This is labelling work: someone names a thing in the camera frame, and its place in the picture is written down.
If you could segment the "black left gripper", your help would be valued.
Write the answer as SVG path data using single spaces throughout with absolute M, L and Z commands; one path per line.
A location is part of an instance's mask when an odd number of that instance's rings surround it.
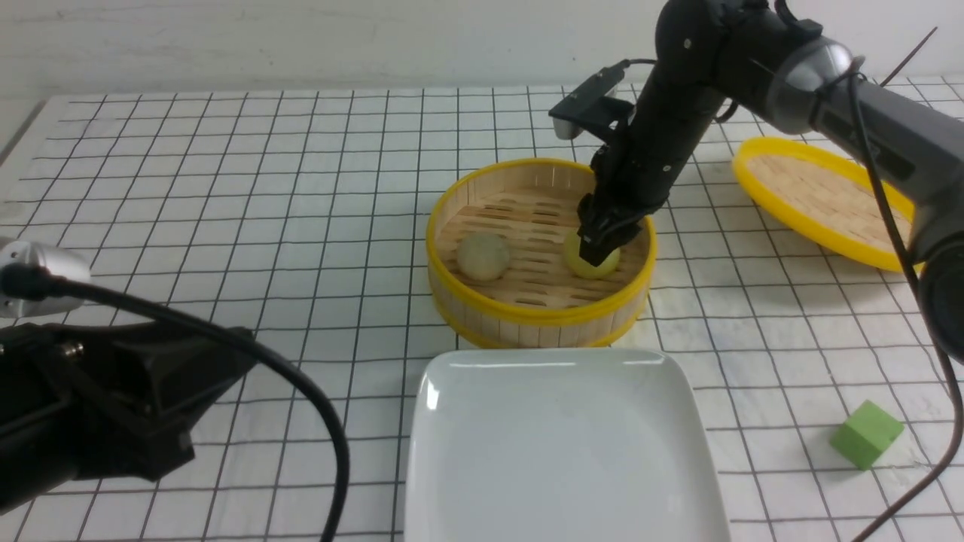
M 191 431 L 255 359 L 159 323 L 32 325 L 68 407 L 30 447 L 38 483 L 161 480 L 193 460 Z

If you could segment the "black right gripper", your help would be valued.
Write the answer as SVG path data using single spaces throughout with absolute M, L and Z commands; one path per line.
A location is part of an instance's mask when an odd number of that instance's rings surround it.
M 612 253 L 641 233 L 668 199 L 686 162 L 686 140 L 670 128 L 624 128 L 590 163 L 595 185 L 578 204 L 578 250 Z

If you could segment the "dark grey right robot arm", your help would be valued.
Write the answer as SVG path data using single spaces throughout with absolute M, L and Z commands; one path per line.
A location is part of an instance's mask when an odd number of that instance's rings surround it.
M 581 257 L 600 264 L 668 199 L 725 100 L 788 135 L 816 131 L 914 205 L 906 253 L 922 265 L 920 311 L 937 346 L 962 357 L 962 123 L 865 81 L 846 46 L 777 1 L 669 1 L 636 105 L 593 158 Z

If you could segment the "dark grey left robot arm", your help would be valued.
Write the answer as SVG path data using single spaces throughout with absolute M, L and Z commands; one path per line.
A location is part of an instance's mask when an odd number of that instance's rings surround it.
M 168 476 L 191 430 L 256 364 L 252 332 L 97 287 L 81 257 L 2 240 L 1 501 L 72 481 Z

